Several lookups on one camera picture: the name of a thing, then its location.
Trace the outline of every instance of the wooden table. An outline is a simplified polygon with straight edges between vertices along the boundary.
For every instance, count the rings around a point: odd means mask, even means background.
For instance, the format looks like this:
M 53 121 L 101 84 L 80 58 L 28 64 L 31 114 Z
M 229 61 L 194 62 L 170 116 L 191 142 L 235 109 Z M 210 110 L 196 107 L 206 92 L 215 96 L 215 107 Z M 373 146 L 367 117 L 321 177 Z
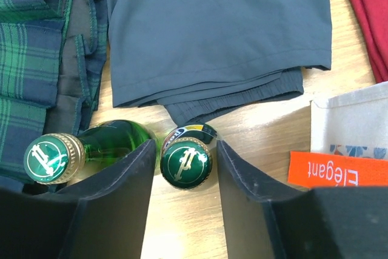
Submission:
M 331 0 L 331 5 L 331 71 L 305 70 L 303 96 L 290 101 L 251 104 L 209 122 L 245 160 L 282 182 L 287 180 L 289 152 L 310 149 L 310 101 L 375 83 L 349 1 Z M 175 127 L 162 106 L 113 109 L 109 62 L 104 69 L 100 100 L 92 124 L 130 119 L 148 125 L 159 137 Z M 202 193 L 184 192 L 170 187 L 156 173 L 142 258 L 227 258 L 218 185 Z

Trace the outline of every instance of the green glass bottle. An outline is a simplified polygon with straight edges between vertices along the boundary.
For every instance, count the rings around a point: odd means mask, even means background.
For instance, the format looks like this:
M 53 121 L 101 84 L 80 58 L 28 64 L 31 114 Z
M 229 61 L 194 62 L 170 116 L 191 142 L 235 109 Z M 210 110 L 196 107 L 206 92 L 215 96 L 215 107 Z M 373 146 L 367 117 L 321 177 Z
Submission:
M 24 169 L 41 184 L 79 181 L 112 165 L 149 139 L 156 139 L 151 131 L 126 120 L 107 121 L 78 136 L 50 133 L 29 145 Z
M 161 148 L 163 177 L 183 190 L 214 185 L 217 137 L 216 130 L 208 124 L 190 123 L 173 130 Z

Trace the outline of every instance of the green bottle cap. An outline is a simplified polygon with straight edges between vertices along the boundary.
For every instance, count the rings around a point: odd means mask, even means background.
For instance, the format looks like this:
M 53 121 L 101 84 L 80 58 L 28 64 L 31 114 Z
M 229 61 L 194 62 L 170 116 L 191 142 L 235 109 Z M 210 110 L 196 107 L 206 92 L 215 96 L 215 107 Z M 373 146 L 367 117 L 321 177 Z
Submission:
M 68 182 L 85 163 L 85 150 L 74 136 L 50 133 L 34 140 L 24 154 L 27 175 L 41 184 Z
M 207 146 L 195 138 L 178 138 L 163 153 L 163 177 L 179 189 L 193 189 L 209 177 L 213 166 Z

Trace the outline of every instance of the dark green fabric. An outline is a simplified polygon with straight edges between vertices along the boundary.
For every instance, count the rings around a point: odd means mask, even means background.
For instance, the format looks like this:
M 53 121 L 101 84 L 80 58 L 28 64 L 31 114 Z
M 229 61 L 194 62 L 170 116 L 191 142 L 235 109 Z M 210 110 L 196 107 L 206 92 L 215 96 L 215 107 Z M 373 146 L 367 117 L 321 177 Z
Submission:
M 106 0 L 0 0 L 0 176 L 31 182 L 35 138 L 89 127 L 106 46 Z

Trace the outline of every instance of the red fabric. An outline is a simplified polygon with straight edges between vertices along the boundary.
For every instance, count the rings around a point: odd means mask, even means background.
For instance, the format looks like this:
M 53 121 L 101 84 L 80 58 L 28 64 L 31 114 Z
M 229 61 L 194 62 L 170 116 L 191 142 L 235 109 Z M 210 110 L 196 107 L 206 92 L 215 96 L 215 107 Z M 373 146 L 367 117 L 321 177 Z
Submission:
M 376 82 L 388 81 L 388 0 L 350 0 Z

